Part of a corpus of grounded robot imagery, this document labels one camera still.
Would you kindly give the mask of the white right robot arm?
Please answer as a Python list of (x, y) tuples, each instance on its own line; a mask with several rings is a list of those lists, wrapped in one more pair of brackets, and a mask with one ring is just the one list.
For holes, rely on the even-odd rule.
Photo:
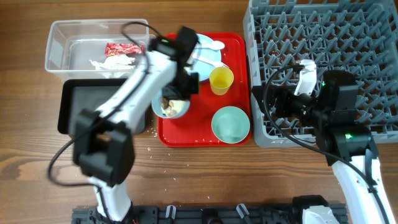
[[(314, 98), (317, 80), (315, 62), (299, 60), (278, 69), (251, 91), (273, 128), (299, 146), (326, 157), (354, 223), (395, 223), (373, 135), (356, 122), (359, 88), (355, 76), (342, 70), (324, 72), (320, 92)], [(314, 129), (313, 144), (286, 133), (273, 120), (292, 116)]]

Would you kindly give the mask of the rice and food leftovers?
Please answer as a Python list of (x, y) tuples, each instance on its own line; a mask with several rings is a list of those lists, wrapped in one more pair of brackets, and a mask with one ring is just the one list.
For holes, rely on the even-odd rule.
[(162, 114), (166, 117), (175, 116), (180, 113), (185, 105), (183, 100), (168, 100), (164, 97), (160, 97)]

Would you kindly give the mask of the yellow plastic cup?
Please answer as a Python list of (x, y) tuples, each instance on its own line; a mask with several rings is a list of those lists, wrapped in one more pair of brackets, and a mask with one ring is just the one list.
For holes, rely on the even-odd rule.
[(210, 73), (209, 81), (214, 94), (224, 95), (234, 82), (234, 74), (229, 68), (217, 67)]

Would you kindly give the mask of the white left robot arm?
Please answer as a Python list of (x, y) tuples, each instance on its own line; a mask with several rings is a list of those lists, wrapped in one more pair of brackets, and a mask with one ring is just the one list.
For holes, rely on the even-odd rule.
[(83, 109), (75, 123), (73, 139), (50, 160), (47, 178), (55, 185), (76, 187), (58, 181), (52, 168), (59, 156), (73, 146), (73, 162), (89, 178), (96, 192), (98, 218), (103, 223), (133, 222), (133, 204), (127, 195), (126, 177), (135, 154), (132, 134), (152, 99), (161, 93), (167, 100), (188, 101), (200, 89), (199, 75), (186, 67), (198, 36), (181, 27), (174, 39), (158, 34), (142, 54), (132, 75), (117, 92), (94, 111)]

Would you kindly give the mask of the light blue bowl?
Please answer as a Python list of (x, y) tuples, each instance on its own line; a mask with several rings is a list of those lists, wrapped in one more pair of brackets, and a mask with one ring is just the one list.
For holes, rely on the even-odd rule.
[(160, 118), (177, 119), (183, 116), (190, 107), (189, 100), (168, 100), (158, 92), (151, 101), (153, 112)]

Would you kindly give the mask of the red snack wrapper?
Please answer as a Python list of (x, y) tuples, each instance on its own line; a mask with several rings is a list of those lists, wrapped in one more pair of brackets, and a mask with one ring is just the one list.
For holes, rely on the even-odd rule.
[(144, 45), (107, 43), (104, 54), (108, 57), (122, 54), (141, 54), (144, 49)]

